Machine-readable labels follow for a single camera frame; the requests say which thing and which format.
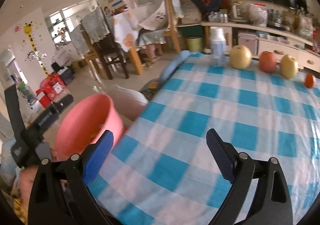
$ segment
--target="pear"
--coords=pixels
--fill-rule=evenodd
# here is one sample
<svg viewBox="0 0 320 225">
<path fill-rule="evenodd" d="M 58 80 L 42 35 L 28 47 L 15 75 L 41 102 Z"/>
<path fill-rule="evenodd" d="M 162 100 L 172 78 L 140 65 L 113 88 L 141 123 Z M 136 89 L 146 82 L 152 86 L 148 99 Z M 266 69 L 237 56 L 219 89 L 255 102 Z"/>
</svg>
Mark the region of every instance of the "pear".
<svg viewBox="0 0 320 225">
<path fill-rule="evenodd" d="M 298 62 L 288 54 L 283 56 L 280 62 L 280 74 L 287 79 L 292 79 L 297 72 Z"/>
<path fill-rule="evenodd" d="M 249 67 L 252 54 L 248 47 L 236 45 L 230 50 L 230 64 L 236 69 L 246 69 Z"/>
</svg>

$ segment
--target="red fruit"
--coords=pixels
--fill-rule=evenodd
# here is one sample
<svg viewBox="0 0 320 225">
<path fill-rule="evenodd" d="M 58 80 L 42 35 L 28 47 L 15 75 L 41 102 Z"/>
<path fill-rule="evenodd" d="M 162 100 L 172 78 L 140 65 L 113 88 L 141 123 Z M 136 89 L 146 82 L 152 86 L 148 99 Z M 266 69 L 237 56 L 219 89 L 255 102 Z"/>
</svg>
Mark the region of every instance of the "red fruit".
<svg viewBox="0 0 320 225">
<path fill-rule="evenodd" d="M 259 69 L 265 73 L 274 73 L 277 70 L 276 56 L 274 53 L 264 51 L 260 55 Z"/>
<path fill-rule="evenodd" d="M 311 73 L 307 74 L 305 80 L 304 80 L 304 85 L 308 88 L 311 89 L 315 86 L 316 84 L 316 77 L 312 75 Z"/>
</svg>

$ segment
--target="bottle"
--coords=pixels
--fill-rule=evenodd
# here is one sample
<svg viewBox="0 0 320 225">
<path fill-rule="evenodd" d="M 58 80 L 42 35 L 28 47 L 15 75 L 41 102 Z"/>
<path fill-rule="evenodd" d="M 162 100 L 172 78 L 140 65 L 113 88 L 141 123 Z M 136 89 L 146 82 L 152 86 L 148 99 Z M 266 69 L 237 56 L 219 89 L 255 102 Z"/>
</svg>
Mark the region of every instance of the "bottle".
<svg viewBox="0 0 320 225">
<path fill-rule="evenodd" d="M 281 27 L 282 16 L 278 10 L 276 11 L 276 15 L 274 17 L 274 22 L 275 22 L 276 27 Z"/>
<path fill-rule="evenodd" d="M 221 27 L 210 27 L 211 59 L 213 67 L 221 67 L 226 62 L 226 39 Z"/>
</svg>

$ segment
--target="blue gripper pad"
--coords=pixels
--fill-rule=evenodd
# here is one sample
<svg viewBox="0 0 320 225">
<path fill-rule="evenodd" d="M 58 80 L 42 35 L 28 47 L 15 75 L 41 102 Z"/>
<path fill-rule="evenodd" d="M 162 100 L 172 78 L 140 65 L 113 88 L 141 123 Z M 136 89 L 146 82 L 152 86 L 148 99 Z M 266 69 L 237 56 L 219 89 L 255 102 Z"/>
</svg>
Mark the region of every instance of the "blue gripper pad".
<svg viewBox="0 0 320 225">
<path fill-rule="evenodd" d="M 235 180 L 234 169 L 237 151 L 230 143 L 223 142 L 213 128 L 207 132 L 206 140 L 223 178 L 232 184 Z"/>
<path fill-rule="evenodd" d="M 96 148 L 90 154 L 83 168 L 83 182 L 88 185 L 98 175 L 105 159 L 113 146 L 113 133 L 105 131 L 96 143 Z"/>
</svg>

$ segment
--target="drawer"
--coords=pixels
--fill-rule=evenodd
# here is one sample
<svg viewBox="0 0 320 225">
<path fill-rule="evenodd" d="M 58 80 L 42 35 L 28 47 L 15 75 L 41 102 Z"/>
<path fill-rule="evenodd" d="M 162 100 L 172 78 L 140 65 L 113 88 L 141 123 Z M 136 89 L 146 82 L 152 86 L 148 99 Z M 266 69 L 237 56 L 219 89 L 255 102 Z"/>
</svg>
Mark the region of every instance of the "drawer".
<svg viewBox="0 0 320 225">
<path fill-rule="evenodd" d="M 222 27 L 224 37 L 226 38 L 226 51 L 230 51 L 232 48 L 232 27 Z"/>
<path fill-rule="evenodd" d="M 245 45 L 249 48 L 252 55 L 257 55 L 258 40 L 240 37 L 238 38 L 238 45 Z"/>
<path fill-rule="evenodd" d="M 298 64 L 308 69 L 320 72 L 320 58 L 308 52 L 299 51 Z"/>
<path fill-rule="evenodd" d="M 298 61 L 298 57 L 299 57 L 299 50 L 297 50 L 297 49 L 294 49 L 294 48 L 291 48 L 291 47 L 288 47 L 285 45 L 281 45 L 278 43 L 272 43 L 272 42 L 268 42 L 268 41 L 259 40 L 258 41 L 258 55 L 261 55 L 262 52 L 264 52 L 264 51 L 274 52 L 277 60 L 281 60 L 281 58 L 286 54 L 291 55 L 297 61 Z"/>
</svg>

